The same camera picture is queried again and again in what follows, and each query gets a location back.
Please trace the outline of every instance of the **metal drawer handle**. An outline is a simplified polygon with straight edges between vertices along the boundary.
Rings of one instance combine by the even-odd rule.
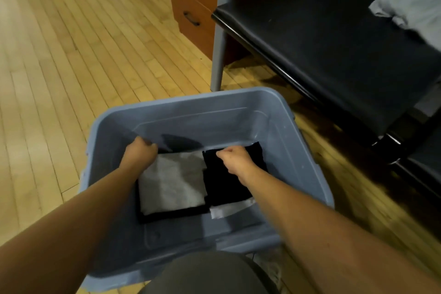
[[[191,23],[193,26],[197,27],[197,26],[199,26],[199,25],[201,24],[199,21],[196,21],[196,20],[193,20],[193,19],[192,19],[192,16],[191,16],[190,12],[184,11],[183,14],[184,14],[185,18],[186,18],[188,21],[190,21],[190,23]]]

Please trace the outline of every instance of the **hand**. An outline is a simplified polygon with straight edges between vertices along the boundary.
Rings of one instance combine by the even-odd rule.
[[[135,140],[126,147],[119,168],[136,170],[137,174],[140,175],[152,165],[157,156],[157,144],[151,144],[144,141],[140,136],[136,136]]]
[[[235,174],[244,184],[243,175],[249,170],[257,168],[246,149],[240,145],[233,145],[218,151],[216,155],[223,160],[228,172]]]

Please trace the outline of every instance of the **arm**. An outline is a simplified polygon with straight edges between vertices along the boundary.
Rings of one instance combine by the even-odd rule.
[[[0,247],[0,293],[76,293],[136,179],[157,156],[137,137],[118,169]]]
[[[323,293],[441,293],[394,249],[258,168],[243,147],[218,152]]]

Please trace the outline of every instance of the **plastic storage bin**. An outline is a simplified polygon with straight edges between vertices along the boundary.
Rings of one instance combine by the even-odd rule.
[[[117,168],[136,135],[168,152],[259,141],[269,173],[334,206],[291,110],[272,89],[215,92],[109,109],[91,128],[80,191]],[[257,205],[224,219],[213,220],[208,213],[141,225],[132,191],[82,286],[88,291],[106,291],[147,281],[174,258],[193,251],[248,253],[279,243],[280,237]]]

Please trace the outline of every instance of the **gray pants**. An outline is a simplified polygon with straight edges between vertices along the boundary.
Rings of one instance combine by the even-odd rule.
[[[170,263],[139,294],[278,294],[251,259],[228,252],[197,252]]]

